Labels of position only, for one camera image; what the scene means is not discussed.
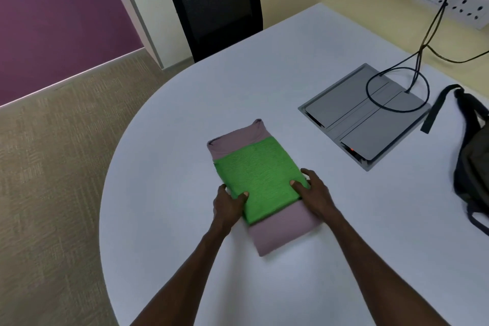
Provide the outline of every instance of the wall socket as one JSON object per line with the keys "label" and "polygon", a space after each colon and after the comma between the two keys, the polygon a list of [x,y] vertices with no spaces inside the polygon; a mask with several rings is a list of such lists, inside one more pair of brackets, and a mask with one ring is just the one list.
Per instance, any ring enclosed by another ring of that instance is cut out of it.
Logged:
{"label": "wall socket", "polygon": [[[416,0],[416,2],[437,10],[442,6],[443,0]],[[444,16],[478,30],[489,23],[489,0],[448,0],[447,2]]]}

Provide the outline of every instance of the beige carpet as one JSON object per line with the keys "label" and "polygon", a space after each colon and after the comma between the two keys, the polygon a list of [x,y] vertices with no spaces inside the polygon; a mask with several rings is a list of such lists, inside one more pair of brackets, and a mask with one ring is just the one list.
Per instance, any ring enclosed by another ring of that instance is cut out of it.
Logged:
{"label": "beige carpet", "polygon": [[107,168],[161,71],[138,51],[0,109],[0,325],[117,325],[100,264]]}

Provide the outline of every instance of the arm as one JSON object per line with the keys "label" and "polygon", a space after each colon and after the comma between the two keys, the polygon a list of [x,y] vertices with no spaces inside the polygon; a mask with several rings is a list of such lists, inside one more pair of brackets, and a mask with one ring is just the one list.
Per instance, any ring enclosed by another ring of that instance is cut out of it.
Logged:
{"label": "arm", "polygon": [[248,192],[233,200],[226,186],[214,200],[214,220],[197,249],[151,299],[131,326],[191,326],[194,324],[207,278],[224,238],[242,215]]}
{"label": "arm", "polygon": [[310,189],[290,181],[304,204],[336,237],[358,282],[365,303],[377,326],[449,326],[449,324],[378,256],[334,206],[328,188],[312,170]]}

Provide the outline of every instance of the green fabric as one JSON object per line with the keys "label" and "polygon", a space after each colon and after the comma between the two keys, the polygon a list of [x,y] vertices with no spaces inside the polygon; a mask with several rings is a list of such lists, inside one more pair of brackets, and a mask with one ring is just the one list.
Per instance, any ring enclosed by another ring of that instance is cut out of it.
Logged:
{"label": "green fabric", "polygon": [[290,186],[291,179],[309,188],[297,165],[273,137],[215,160],[214,165],[233,198],[249,192],[244,206],[244,217],[249,224],[272,215],[300,198]]}

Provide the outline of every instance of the black backpack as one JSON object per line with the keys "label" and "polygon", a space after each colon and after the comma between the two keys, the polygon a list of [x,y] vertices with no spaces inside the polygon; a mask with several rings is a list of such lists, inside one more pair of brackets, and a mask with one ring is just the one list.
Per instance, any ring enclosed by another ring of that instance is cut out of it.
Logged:
{"label": "black backpack", "polygon": [[[457,105],[466,127],[457,165],[453,174],[455,193],[467,202],[467,217],[474,226],[489,236],[489,228],[473,217],[475,212],[489,216],[489,111],[472,94],[453,84],[444,88],[433,104],[421,131],[429,133],[433,122],[450,90],[455,90]],[[481,126],[479,116],[486,123]]]}

